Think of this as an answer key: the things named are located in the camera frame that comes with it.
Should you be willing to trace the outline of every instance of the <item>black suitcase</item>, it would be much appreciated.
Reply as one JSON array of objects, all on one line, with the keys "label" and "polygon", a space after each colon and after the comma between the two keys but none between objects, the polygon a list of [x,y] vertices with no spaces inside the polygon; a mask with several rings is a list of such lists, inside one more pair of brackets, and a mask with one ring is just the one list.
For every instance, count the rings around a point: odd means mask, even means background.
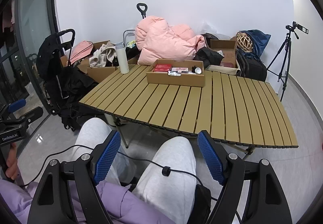
[{"label": "black suitcase", "polygon": [[263,82],[266,80],[267,68],[261,60],[247,58],[237,49],[237,61],[240,65],[242,77]]}]

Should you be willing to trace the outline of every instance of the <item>tripod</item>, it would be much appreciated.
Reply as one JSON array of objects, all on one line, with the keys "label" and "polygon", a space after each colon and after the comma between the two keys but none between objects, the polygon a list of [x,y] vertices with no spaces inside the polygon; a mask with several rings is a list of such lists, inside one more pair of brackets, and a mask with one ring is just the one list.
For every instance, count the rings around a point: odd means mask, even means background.
[{"label": "tripod", "polygon": [[[286,29],[289,30],[289,32],[286,34],[286,39],[283,42],[282,46],[279,48],[276,56],[273,58],[273,60],[271,61],[271,63],[267,67],[267,71],[270,71],[272,74],[278,76],[278,82],[280,80],[283,82],[283,92],[282,92],[282,96],[280,98],[280,101],[282,101],[282,99],[283,99],[284,92],[285,92],[286,86],[287,86],[288,75],[289,75],[290,54],[292,52],[292,39],[290,38],[291,33],[293,32],[295,34],[296,38],[299,39],[297,33],[295,32],[296,28],[303,31],[304,33],[308,34],[308,29],[304,28],[303,26],[299,25],[298,23],[296,23],[294,21],[293,21],[293,26],[286,25]],[[275,74],[274,72],[269,70],[269,67],[273,64],[273,62],[276,60],[277,56],[281,53],[283,47],[285,47],[285,57],[284,57],[283,65],[280,70],[280,73]],[[288,55],[287,70],[286,70],[286,75],[283,76],[283,70],[285,67],[287,55]]]}]

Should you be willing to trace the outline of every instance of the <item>purple jacket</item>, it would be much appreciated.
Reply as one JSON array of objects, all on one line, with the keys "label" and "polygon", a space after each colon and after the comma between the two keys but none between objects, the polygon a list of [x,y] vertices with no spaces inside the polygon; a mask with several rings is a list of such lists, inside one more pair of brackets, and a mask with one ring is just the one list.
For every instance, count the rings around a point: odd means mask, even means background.
[{"label": "purple jacket", "polygon": [[[37,185],[38,183],[32,182],[24,191],[19,186],[0,179],[0,193],[22,224],[27,224]],[[153,206],[138,199],[128,188],[106,181],[101,181],[96,187],[114,224],[175,224]],[[78,222],[86,223],[74,181],[70,182],[70,190]]]}]

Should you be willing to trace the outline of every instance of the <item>gray sweatpants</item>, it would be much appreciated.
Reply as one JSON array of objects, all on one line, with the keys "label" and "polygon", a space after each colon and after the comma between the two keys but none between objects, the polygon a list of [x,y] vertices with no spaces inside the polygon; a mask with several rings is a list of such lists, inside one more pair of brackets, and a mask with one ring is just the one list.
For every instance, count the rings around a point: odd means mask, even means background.
[{"label": "gray sweatpants", "polygon": [[[101,119],[92,118],[82,127],[75,144],[94,148],[102,143],[111,128]],[[91,153],[83,147],[75,147],[72,160],[84,153]],[[189,141],[184,137],[174,137],[166,141],[156,152],[153,161],[172,169],[196,174],[196,161]],[[136,171],[135,164],[125,156],[117,154],[106,177],[106,181],[120,185],[129,183]],[[162,175],[162,168],[150,163],[140,177],[133,194],[153,205],[176,224],[186,224],[194,204],[196,179],[188,174],[171,172]]]}]

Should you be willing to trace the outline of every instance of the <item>wooden slat table top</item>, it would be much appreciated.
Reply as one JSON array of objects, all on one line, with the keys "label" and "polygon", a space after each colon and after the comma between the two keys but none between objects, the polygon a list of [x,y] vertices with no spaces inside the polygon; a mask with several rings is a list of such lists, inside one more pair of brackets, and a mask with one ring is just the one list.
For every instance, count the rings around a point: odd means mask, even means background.
[{"label": "wooden slat table top", "polygon": [[269,83],[205,71],[205,86],[148,84],[147,66],[115,71],[80,103],[129,121],[223,143],[298,147],[287,113]]}]

